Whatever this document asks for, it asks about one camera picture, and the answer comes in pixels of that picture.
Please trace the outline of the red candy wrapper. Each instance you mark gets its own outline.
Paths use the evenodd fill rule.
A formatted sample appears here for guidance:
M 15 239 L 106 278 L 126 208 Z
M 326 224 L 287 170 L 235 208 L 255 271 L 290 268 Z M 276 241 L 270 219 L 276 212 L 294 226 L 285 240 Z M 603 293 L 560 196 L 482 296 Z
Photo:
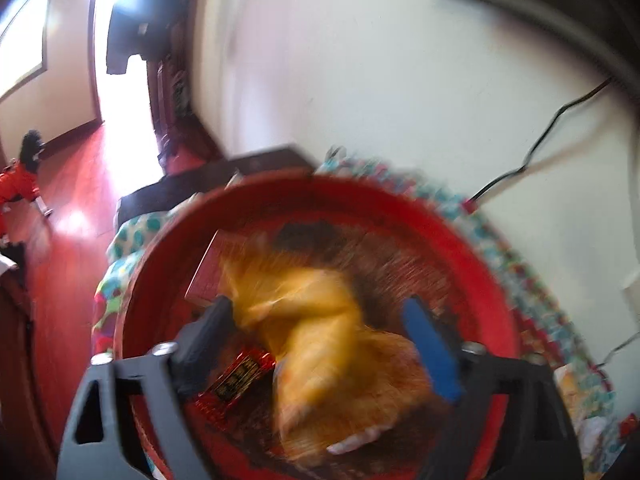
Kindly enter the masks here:
M 200 393 L 194 404 L 206 422 L 223 427 L 245 393 L 272 373 L 276 360 L 265 349 L 244 346 L 236 358 Z

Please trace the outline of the red and cream box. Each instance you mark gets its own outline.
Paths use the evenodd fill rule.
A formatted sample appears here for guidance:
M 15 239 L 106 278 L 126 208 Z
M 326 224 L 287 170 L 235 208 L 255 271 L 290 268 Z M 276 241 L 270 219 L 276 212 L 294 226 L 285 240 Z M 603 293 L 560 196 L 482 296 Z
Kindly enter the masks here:
M 220 291 L 222 262 L 239 252 L 246 241 L 245 236 L 217 231 L 193 274 L 184 299 L 199 307 L 210 306 Z

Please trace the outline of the yellow snack bag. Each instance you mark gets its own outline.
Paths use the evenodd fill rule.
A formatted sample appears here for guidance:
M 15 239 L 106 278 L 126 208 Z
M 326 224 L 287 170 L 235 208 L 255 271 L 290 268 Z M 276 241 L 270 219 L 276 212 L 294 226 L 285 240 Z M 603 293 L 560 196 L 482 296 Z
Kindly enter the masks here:
M 340 271 L 242 247 L 220 291 L 238 329 L 276 360 L 274 426 L 288 460 L 314 463 L 370 426 L 396 425 L 431 399 L 414 344 L 366 325 Z

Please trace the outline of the polka dot tablecloth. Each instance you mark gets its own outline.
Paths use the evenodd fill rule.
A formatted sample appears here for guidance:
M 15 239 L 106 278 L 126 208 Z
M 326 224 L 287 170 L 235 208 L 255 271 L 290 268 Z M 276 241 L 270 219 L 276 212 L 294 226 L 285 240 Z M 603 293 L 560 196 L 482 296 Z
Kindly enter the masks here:
M 585 476 L 600 479 L 620 456 L 623 443 L 613 419 L 615 391 L 610 380 L 592 362 L 589 351 L 565 312 L 558 306 L 535 270 L 494 229 L 484 214 L 462 196 L 434 180 L 400 171 L 375 159 L 330 159 L 318 174 L 371 183 L 424 208 L 433 209 L 454 228 L 488 265 L 506 292 L 525 351 L 539 351 L 561 370 L 572 372 L 577 393 L 574 407 L 585 419 L 602 418 L 604 430 L 584 459 Z M 114 331 L 122 310 L 122 295 L 144 252 L 158 231 L 178 214 L 196 193 L 225 185 L 230 176 L 215 167 L 177 174 L 140 188 L 122 198 L 116 214 L 116 235 L 106 251 L 108 269 L 94 296 L 92 350 L 112 352 Z

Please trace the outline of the round red tray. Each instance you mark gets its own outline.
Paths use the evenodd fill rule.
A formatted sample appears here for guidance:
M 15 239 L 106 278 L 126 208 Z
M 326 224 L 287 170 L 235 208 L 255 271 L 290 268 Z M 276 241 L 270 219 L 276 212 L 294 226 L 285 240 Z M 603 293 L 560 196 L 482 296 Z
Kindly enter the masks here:
M 206 308 L 212 370 L 180 398 L 219 479 L 411 479 L 452 414 L 402 322 L 418 297 L 497 356 L 506 296 L 430 206 L 354 179 L 277 174 L 172 218 L 122 298 L 114 349 L 141 356 Z

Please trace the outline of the small dog in red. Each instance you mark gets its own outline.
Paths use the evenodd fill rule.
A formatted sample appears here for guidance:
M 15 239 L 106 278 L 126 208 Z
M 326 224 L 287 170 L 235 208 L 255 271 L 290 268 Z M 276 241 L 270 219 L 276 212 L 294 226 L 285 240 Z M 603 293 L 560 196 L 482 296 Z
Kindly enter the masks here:
M 50 217 L 52 209 L 41 197 L 38 185 L 40 155 L 43 150 L 44 142 L 40 132 L 28 130 L 23 136 L 18 159 L 14 159 L 1 171 L 1 211 L 6 209 L 6 204 L 26 200 L 35 204 L 44 218 Z

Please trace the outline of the dark hanging clothes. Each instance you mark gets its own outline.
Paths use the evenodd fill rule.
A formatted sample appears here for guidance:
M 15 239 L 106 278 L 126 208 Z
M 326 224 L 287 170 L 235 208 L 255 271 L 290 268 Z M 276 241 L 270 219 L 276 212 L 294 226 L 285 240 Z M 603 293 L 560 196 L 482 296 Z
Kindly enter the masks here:
M 123 75 L 132 56 L 160 62 L 169 51 L 172 24 L 181 0 L 116 0 L 108 25 L 105 65 L 109 75 Z

